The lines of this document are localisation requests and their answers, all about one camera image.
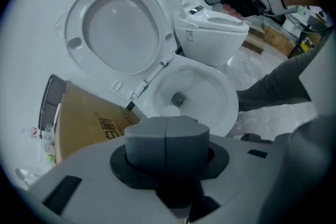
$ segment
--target toilet seat hinge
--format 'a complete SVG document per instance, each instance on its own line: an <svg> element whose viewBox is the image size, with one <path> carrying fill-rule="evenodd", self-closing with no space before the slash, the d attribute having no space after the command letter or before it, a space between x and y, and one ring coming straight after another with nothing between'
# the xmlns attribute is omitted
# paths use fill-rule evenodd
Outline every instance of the toilet seat hinge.
<svg viewBox="0 0 336 224"><path fill-rule="evenodd" d="M133 98L137 98L137 97L139 97L139 95L140 95L140 94L147 88L147 86L148 86L148 83L147 83L146 81L143 80L143 81L140 83L140 85L136 88L136 90L134 91L132 97L133 97Z"/></svg>
<svg viewBox="0 0 336 224"><path fill-rule="evenodd" d="M132 98L136 99L140 96L140 94L147 89L148 84L155 78L157 74L162 70L162 68L166 67L168 63L173 60L174 53L168 54L165 58L160 61L160 65L145 79L143 80L140 85L136 88L136 90L132 94Z"/></svg>

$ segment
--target wooden pallet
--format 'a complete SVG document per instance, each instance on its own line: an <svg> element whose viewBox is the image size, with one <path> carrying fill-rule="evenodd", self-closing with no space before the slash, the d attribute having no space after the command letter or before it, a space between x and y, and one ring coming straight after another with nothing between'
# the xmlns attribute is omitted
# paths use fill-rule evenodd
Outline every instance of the wooden pallet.
<svg viewBox="0 0 336 224"><path fill-rule="evenodd" d="M250 27L250 29L248 30L250 34L259 37L261 39L264 39L265 31L262 29L261 26L257 26L254 24L249 24L248 26Z"/></svg>
<svg viewBox="0 0 336 224"><path fill-rule="evenodd" d="M260 37L249 33L242 46L258 54L261 54L264 50L265 44L266 43Z"/></svg>
<svg viewBox="0 0 336 224"><path fill-rule="evenodd" d="M275 29L266 25L264 26L264 31L264 41L267 44L271 45L277 51L281 52L286 56L290 55L295 46L289 38L285 37Z"/></svg>

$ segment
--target cardboard packaging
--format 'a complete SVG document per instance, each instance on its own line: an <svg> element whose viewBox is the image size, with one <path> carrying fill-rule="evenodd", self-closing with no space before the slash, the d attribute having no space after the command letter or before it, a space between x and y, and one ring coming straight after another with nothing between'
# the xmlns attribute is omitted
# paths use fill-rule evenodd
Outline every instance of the cardboard packaging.
<svg viewBox="0 0 336 224"><path fill-rule="evenodd" d="M82 147L122 136L126 127L138 122L132 111L68 82L56 123L56 163Z"/></svg>

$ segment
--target toilet control panel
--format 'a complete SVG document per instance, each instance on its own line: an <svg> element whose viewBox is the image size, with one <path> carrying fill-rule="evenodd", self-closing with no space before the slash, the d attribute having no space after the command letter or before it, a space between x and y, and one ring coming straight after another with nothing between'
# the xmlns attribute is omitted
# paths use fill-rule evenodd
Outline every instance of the toilet control panel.
<svg viewBox="0 0 336 224"><path fill-rule="evenodd" d="M203 6L197 6L197 7L192 8L191 10L189 10L189 13L195 14L195 13L199 12L202 9L203 9Z"/></svg>

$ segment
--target smart toilet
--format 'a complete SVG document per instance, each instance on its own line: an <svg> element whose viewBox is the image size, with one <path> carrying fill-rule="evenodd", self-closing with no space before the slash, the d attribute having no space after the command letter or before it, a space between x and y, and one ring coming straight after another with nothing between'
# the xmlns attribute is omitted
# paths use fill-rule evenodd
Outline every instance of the smart toilet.
<svg viewBox="0 0 336 224"><path fill-rule="evenodd" d="M172 0L174 28L184 54L210 66L220 66L237 52L249 27L243 21L208 10L198 0Z"/></svg>
<svg viewBox="0 0 336 224"><path fill-rule="evenodd" d="M216 69L175 54L156 0L76 0L65 40L82 70L149 118L187 115L221 136L236 121L233 84Z"/></svg>

